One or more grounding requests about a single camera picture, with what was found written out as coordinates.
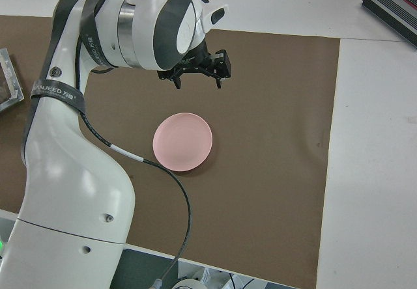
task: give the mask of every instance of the brown mat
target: brown mat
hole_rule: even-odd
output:
[[[0,208],[11,212],[22,203],[20,139],[50,23],[0,17],[0,48],[12,55],[26,96],[0,113]],[[203,117],[212,152],[202,166],[180,173],[194,207],[184,257],[314,288],[339,40],[213,31],[207,44],[231,58],[233,77],[223,89],[205,76],[186,76],[176,90],[156,72],[118,69],[91,76],[90,121],[112,143],[154,159],[152,136],[161,121],[179,112]],[[175,254],[186,228],[179,189],[161,171],[111,155],[136,190],[128,243]]]

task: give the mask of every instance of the metal ring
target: metal ring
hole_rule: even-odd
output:
[[[119,38],[120,51],[124,61],[132,68],[142,68],[137,60],[133,43],[133,16],[135,6],[123,2],[117,22],[117,35]]]

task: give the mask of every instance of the white cable sleeve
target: white cable sleeve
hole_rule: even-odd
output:
[[[122,155],[124,155],[126,157],[129,157],[129,158],[131,158],[133,160],[136,160],[136,161],[139,161],[139,162],[143,162],[143,158],[142,157],[139,157],[139,156],[137,156],[135,154],[132,154],[129,151],[125,151],[122,148],[119,148],[118,146],[116,146],[115,144],[111,144],[110,149],[113,149],[114,151],[116,151],[116,152],[118,152],[118,153],[120,153],[120,154],[122,154]]]

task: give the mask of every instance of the round pink object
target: round pink object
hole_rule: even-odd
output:
[[[212,143],[206,121],[193,113],[177,113],[159,125],[152,145],[156,159],[164,167],[182,172],[206,160]]]

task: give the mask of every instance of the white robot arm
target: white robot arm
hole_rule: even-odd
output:
[[[182,73],[201,72],[220,87],[230,63],[225,51],[208,53],[205,33],[226,11],[209,0],[59,1],[34,86],[22,145],[25,197],[0,288],[109,288],[135,195],[123,168],[79,129],[88,75],[97,66],[144,68],[179,88]]]

